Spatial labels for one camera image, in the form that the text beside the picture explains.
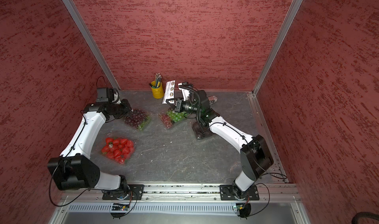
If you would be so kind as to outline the clear box strawberries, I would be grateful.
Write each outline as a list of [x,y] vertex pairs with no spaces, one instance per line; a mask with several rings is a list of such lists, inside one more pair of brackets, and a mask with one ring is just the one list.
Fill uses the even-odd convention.
[[135,143],[126,137],[106,137],[102,141],[101,155],[124,165],[135,152]]

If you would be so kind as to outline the clear box dark plums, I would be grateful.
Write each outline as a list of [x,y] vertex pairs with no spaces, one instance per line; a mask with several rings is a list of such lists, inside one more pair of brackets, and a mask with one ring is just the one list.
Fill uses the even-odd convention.
[[192,124],[192,130],[193,132],[195,133],[195,137],[198,139],[198,140],[202,140],[202,139],[205,139],[205,138],[208,138],[210,136],[213,136],[215,133],[213,133],[211,130],[210,130],[210,125],[211,123],[209,123],[208,125],[206,126],[202,126],[200,125],[197,121],[195,121],[193,124]]

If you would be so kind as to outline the clear box dark grapes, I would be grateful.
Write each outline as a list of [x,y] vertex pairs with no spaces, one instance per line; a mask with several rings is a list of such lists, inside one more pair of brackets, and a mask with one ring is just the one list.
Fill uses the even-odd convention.
[[140,109],[134,109],[124,118],[124,123],[137,130],[143,130],[150,123],[150,115]]

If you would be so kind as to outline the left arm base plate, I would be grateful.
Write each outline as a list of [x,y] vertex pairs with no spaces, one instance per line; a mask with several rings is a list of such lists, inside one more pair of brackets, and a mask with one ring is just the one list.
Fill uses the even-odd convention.
[[144,185],[130,184],[126,189],[103,190],[102,199],[116,201],[141,200],[144,187]]

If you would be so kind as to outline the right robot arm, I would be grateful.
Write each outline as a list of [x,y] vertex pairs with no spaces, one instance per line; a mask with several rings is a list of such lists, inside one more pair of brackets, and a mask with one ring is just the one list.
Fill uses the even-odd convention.
[[175,98],[173,93],[169,93],[164,96],[164,102],[175,112],[195,115],[196,122],[192,128],[198,139],[216,134],[239,152],[242,172],[232,187],[235,196],[241,197],[274,164],[264,137],[247,134],[228,123],[211,108],[217,100],[204,90],[195,90],[191,85],[181,85],[179,88],[183,92],[182,98]]

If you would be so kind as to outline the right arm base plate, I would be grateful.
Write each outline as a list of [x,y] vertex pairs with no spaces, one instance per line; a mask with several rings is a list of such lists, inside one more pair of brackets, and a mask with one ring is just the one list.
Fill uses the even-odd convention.
[[246,191],[241,191],[235,185],[220,185],[220,197],[223,201],[239,200],[247,201],[259,200],[259,193],[256,185],[251,185]]

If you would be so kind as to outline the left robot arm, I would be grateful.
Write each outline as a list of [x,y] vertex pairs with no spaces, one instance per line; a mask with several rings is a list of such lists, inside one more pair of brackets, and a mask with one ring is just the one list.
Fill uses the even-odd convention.
[[124,176],[100,171],[90,156],[100,129],[110,117],[120,119],[131,111],[126,99],[116,103],[97,102],[86,105],[81,124],[72,140],[60,156],[50,159],[47,165],[52,181],[59,190],[87,188],[129,192]]

